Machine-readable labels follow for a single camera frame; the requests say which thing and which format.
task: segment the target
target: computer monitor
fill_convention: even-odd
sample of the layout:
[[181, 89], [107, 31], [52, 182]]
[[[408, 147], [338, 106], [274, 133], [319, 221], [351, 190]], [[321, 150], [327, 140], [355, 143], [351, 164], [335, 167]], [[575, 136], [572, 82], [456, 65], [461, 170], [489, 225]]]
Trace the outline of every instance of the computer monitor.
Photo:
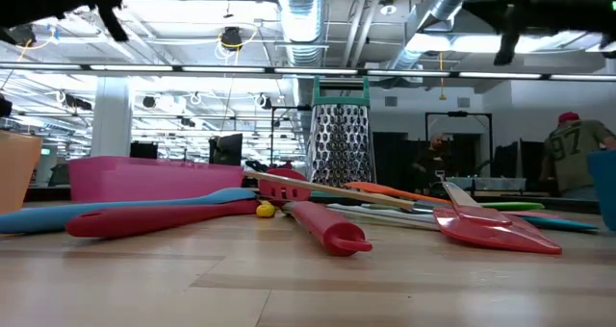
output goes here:
[[243, 139], [242, 134], [211, 138], [210, 164], [241, 165]]

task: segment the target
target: metal duct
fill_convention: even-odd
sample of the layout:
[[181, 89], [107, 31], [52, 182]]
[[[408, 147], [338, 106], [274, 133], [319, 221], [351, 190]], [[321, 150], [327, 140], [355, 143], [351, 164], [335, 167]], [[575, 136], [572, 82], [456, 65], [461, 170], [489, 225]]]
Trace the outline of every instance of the metal duct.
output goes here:
[[[422, 12], [423, 15], [421, 17], [417, 7], [411, 12], [409, 21], [413, 22], [414, 32], [408, 37], [408, 42], [411, 41], [417, 30], [439, 21], [452, 19], [460, 11], [464, 0], [428, 0], [428, 2], [429, 7], [426, 12]], [[412, 47], [408, 47], [408, 42], [396, 58], [389, 63], [387, 68], [410, 69], [419, 61], [424, 52], [408, 50], [408, 48], [412, 49]]]
[[[310, 43], [319, 41], [323, 33], [324, 0], [278, 0], [280, 23], [288, 42]], [[287, 47], [287, 56], [292, 66], [315, 67], [322, 64], [322, 48]], [[298, 105], [311, 105], [314, 81], [298, 79], [294, 82], [294, 98]], [[302, 132], [310, 131], [310, 114], [300, 113]]]

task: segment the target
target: pink plastic bin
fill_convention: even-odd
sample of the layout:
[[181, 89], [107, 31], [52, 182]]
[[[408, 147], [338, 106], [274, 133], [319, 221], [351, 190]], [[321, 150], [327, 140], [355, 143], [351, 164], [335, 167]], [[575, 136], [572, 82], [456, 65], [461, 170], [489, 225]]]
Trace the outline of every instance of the pink plastic bin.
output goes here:
[[151, 201], [199, 197], [239, 188], [239, 166], [173, 163], [125, 157], [97, 157], [68, 162], [73, 202]]

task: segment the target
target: orange utensil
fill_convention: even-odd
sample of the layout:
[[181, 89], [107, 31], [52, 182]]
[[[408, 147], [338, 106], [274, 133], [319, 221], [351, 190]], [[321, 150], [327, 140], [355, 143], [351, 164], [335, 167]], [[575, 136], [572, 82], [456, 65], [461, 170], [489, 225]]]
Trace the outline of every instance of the orange utensil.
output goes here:
[[432, 203], [451, 205], [451, 201], [448, 201], [448, 200], [424, 196], [424, 195], [420, 195], [420, 194], [412, 193], [412, 192], [406, 192], [406, 191], [402, 191], [402, 190], [398, 190], [398, 189], [394, 189], [390, 187], [381, 186], [379, 184], [374, 184], [374, 183], [351, 182], [351, 183], [346, 183], [345, 186], [349, 188], [360, 189], [360, 190], [363, 190], [365, 192], [370, 192], [370, 193], [380, 193], [380, 194], [384, 194], [388, 196], [410, 198], [410, 199], [417, 200], [417, 201], [426, 201], [426, 202], [432, 202]]

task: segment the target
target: jersey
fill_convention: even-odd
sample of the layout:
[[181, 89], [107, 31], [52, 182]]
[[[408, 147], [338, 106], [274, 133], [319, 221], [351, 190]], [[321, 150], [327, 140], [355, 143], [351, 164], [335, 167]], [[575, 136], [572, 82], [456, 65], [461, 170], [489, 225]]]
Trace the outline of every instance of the jersey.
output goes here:
[[578, 120], [552, 131], [546, 139], [546, 154], [550, 155], [561, 191], [592, 187], [588, 173], [588, 153], [600, 150], [600, 143], [613, 136], [597, 120]]

